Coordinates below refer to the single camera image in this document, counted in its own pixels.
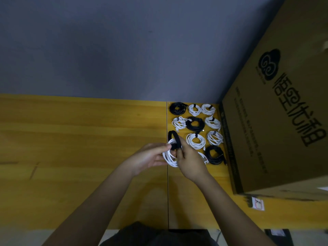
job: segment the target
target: floor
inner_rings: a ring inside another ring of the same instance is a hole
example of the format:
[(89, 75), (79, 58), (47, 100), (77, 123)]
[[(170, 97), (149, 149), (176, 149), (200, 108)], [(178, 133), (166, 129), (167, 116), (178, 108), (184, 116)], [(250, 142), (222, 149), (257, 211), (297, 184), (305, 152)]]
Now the floor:
[[(217, 240), (218, 230), (208, 230), (211, 237)], [(19, 231), (13, 229), (0, 230), (0, 245), (2, 246), (41, 246), (53, 230)], [(106, 230), (100, 243), (115, 235), (118, 230)], [(328, 245), (328, 234), (324, 230), (292, 230), (290, 231), (294, 246), (324, 246)], [(218, 239), (220, 246), (227, 246), (224, 236)]]

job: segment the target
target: black coiled cable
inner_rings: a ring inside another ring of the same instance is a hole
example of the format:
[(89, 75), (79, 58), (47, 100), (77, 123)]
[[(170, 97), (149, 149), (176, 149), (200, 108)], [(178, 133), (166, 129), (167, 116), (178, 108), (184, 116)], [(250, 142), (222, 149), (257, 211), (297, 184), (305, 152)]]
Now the black coiled cable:
[[(211, 156), (210, 151), (215, 150), (215, 152), (219, 155), (217, 157)], [(207, 157), (208, 161), (213, 164), (213, 165), (219, 165), (222, 161), (224, 164), (227, 164), (227, 161), (223, 155), (223, 151), (220, 147), (215, 146), (215, 145), (210, 145), (205, 149), (205, 156)]]
[[(196, 134), (199, 134), (199, 132), (201, 132), (204, 129), (205, 123), (204, 123), (203, 119), (195, 117), (195, 116), (190, 116), (187, 119), (191, 120), (191, 121), (189, 121), (189, 120), (186, 121), (187, 129), (194, 131)], [(191, 123), (195, 122), (195, 121), (198, 122), (198, 125), (197, 126), (191, 125)]]
[(182, 115), (184, 112), (186, 112), (187, 104), (184, 104), (182, 102), (176, 102), (170, 105), (170, 112), (173, 115)]

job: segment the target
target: gray wall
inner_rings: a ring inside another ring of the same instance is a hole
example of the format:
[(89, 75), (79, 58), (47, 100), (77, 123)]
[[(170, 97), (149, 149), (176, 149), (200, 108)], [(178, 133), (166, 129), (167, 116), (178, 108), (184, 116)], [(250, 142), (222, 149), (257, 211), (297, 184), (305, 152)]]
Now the gray wall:
[(282, 0), (0, 0), (0, 92), (214, 103)]

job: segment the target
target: black velcro strap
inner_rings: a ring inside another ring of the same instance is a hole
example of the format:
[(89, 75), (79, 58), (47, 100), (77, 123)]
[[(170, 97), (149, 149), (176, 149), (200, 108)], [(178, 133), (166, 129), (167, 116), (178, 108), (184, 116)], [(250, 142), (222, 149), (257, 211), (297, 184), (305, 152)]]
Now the black velcro strap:
[(176, 143), (172, 144), (171, 150), (181, 149), (180, 138), (179, 138), (177, 132), (175, 132), (174, 130), (169, 131), (169, 133), (167, 135), (168, 141), (170, 141), (172, 139), (172, 135), (174, 136), (174, 139), (175, 139)]

